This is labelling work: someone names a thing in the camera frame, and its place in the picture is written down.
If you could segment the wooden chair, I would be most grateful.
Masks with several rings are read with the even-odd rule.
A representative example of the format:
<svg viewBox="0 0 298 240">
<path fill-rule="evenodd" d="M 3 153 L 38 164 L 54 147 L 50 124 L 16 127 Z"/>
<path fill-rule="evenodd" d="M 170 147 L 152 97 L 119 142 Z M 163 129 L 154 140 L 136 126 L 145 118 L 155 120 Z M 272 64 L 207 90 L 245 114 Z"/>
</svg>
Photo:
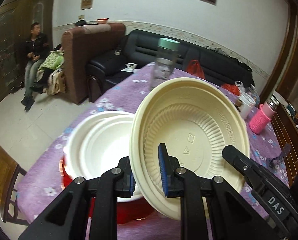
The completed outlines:
<svg viewBox="0 0 298 240">
<path fill-rule="evenodd" d="M 17 199 L 12 198 L 17 196 L 15 184 L 18 176 L 25 176 L 26 173 L 0 145 L 0 219 L 4 223 L 29 225 L 26 219 L 18 216 L 20 210 Z"/>
</svg>

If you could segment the black leather sofa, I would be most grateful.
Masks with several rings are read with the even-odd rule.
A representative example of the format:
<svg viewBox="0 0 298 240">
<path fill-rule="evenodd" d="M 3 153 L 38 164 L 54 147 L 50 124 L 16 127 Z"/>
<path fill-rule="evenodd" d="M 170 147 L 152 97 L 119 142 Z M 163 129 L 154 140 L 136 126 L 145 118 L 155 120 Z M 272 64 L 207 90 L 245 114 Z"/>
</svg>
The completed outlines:
<svg viewBox="0 0 298 240">
<path fill-rule="evenodd" d="M 133 30 L 115 48 L 93 55 L 85 66 L 90 102 L 131 76 L 131 72 L 125 71 L 129 65 L 141 69 L 149 63 L 158 63 L 162 70 L 177 68 L 195 75 L 203 73 L 206 81 L 218 86 L 233 85 L 237 81 L 245 88 L 255 84 L 252 68 L 219 48 L 177 40 L 176 51 L 169 51 L 158 47 L 163 38 L 148 31 Z"/>
</svg>

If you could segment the pink sleeved bottle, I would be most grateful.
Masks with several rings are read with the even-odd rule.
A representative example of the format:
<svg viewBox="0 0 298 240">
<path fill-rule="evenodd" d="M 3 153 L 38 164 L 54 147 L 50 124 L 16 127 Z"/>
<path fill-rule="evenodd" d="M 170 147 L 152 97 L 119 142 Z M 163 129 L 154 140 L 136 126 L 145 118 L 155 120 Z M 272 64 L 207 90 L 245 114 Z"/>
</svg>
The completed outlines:
<svg viewBox="0 0 298 240">
<path fill-rule="evenodd" d="M 252 117 L 249 122 L 249 127 L 253 133 L 260 134 L 265 126 L 271 122 L 272 117 L 276 113 L 280 105 L 278 99 L 271 95 L 264 104 L 260 104 L 257 113 Z"/>
</svg>

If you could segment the green patterned blanket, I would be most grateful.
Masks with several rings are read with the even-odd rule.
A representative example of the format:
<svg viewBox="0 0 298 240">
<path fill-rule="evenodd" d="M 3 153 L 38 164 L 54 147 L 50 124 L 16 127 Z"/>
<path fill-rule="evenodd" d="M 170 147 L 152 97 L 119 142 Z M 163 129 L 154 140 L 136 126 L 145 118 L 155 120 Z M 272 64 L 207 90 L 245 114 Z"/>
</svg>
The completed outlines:
<svg viewBox="0 0 298 240">
<path fill-rule="evenodd" d="M 44 60 L 44 62 L 40 65 L 38 70 L 42 69 L 51 69 L 57 70 L 64 63 L 64 52 L 62 50 L 51 51 L 48 57 Z"/>
</svg>

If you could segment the white shallow bowl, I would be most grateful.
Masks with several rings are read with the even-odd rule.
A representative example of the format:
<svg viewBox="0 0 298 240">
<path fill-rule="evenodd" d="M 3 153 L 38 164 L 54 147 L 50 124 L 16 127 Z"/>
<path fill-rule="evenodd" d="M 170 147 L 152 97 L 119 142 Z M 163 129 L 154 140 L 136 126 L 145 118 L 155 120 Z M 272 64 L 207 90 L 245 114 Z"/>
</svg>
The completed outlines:
<svg viewBox="0 0 298 240">
<path fill-rule="evenodd" d="M 116 167 L 129 155 L 133 121 L 132 113 L 106 111 L 80 122 L 64 147 L 66 173 L 92 179 Z"/>
</svg>

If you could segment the clear bottle green lid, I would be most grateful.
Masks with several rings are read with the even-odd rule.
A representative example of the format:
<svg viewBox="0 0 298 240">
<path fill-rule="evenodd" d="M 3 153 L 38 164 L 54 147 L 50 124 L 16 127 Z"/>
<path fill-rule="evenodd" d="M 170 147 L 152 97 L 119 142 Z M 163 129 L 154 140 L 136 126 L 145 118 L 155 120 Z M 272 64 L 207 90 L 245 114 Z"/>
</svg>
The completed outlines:
<svg viewBox="0 0 298 240">
<path fill-rule="evenodd" d="M 169 79 L 178 57 L 180 43 L 170 38 L 160 37 L 158 50 L 152 69 L 150 90 Z"/>
</svg>

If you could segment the large red scalloped plate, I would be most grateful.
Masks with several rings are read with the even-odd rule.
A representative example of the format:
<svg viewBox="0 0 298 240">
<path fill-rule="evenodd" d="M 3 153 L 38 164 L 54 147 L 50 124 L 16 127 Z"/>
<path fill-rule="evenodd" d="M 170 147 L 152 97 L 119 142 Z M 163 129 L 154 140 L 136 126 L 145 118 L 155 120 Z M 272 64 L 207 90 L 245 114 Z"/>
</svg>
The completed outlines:
<svg viewBox="0 0 298 240">
<path fill-rule="evenodd" d="M 61 188 L 64 190 L 72 178 L 65 171 L 65 158 L 59 161 L 59 172 L 61 175 Z M 141 197 L 129 202 L 117 203 L 117 224 L 126 224 L 133 220 L 144 219 L 154 212 L 154 208 Z"/>
</svg>

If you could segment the small yellow wall plaque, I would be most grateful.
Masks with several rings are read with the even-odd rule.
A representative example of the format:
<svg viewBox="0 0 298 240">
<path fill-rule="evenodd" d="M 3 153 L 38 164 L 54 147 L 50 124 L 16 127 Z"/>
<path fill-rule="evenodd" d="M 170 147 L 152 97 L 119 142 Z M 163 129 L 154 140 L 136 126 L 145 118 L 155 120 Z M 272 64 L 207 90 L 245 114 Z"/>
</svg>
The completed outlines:
<svg viewBox="0 0 298 240">
<path fill-rule="evenodd" d="M 86 9 L 92 9 L 93 6 L 93 0 L 81 0 L 80 9 L 86 10 Z"/>
</svg>

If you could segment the red plastic bag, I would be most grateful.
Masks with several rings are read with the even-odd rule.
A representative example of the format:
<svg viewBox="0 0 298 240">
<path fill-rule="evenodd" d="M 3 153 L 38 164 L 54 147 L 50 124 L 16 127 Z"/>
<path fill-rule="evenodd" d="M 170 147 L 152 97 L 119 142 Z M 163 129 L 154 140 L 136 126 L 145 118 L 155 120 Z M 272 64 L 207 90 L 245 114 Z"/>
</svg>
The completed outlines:
<svg viewBox="0 0 298 240">
<path fill-rule="evenodd" d="M 191 60 L 185 70 L 187 73 L 205 80 L 203 69 L 198 60 Z"/>
</svg>

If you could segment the white cylindrical jar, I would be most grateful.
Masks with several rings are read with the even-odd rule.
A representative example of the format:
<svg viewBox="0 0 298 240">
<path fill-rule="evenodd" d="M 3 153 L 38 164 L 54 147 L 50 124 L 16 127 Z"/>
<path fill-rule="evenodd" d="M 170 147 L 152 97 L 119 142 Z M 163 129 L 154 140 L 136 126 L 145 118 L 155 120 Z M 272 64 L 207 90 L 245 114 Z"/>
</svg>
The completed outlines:
<svg viewBox="0 0 298 240">
<path fill-rule="evenodd" d="M 240 109 L 240 115 L 243 120 L 245 120 L 253 107 L 255 106 L 256 102 L 255 100 L 246 92 L 242 92 L 239 97 L 240 101 L 242 102 L 242 105 L 239 107 Z"/>
</svg>

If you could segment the seated man dark jacket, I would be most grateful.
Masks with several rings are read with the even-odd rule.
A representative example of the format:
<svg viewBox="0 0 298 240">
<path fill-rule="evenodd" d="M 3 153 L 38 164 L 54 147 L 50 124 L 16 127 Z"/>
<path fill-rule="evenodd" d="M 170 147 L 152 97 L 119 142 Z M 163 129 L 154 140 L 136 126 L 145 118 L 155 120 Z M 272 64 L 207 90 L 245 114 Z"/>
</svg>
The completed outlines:
<svg viewBox="0 0 298 240">
<path fill-rule="evenodd" d="M 30 27 L 30 36 L 25 42 L 28 62 L 24 73 L 24 97 L 21 104 L 28 112 L 34 104 L 33 91 L 31 87 L 36 81 L 37 70 L 49 54 L 49 44 L 47 35 L 41 32 L 41 26 L 34 22 Z"/>
</svg>

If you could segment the white round plate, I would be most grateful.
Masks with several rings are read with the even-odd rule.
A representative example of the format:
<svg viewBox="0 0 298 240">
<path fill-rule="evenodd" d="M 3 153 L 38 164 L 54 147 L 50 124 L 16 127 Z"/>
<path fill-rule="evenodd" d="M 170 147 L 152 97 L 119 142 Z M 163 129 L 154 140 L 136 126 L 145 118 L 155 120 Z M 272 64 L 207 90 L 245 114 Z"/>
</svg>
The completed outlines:
<svg viewBox="0 0 298 240">
<path fill-rule="evenodd" d="M 99 178 L 129 155 L 130 127 L 109 127 L 90 136 L 88 133 L 86 129 L 73 131 L 64 147 L 65 171 L 72 179 Z"/>
</svg>

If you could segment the dark wooden cabinet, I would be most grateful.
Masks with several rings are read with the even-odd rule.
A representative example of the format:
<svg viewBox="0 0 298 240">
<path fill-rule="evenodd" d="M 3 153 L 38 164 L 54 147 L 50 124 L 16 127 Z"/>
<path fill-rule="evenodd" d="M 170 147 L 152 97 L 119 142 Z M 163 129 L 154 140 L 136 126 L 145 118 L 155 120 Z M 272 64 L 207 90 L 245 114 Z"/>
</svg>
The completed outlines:
<svg viewBox="0 0 298 240">
<path fill-rule="evenodd" d="M 52 41 L 54 0 L 4 0 L 0 5 L 0 102 L 24 81 L 25 42 L 38 22 Z"/>
</svg>

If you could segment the cream ribbed plastic bowl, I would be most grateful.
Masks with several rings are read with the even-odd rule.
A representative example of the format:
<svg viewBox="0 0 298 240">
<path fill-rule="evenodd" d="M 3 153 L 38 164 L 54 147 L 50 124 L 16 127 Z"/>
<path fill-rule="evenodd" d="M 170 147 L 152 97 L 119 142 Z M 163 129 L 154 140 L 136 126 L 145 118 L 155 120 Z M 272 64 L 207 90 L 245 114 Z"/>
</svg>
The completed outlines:
<svg viewBox="0 0 298 240">
<path fill-rule="evenodd" d="M 167 198 L 158 146 L 200 177 L 222 176 L 237 192 L 243 176 L 222 157 L 231 145 L 250 155 L 246 123 L 233 103 L 209 83 L 178 77 L 154 88 L 139 105 L 130 140 L 130 165 L 142 195 L 158 212 L 180 219 L 179 198 Z"/>
</svg>

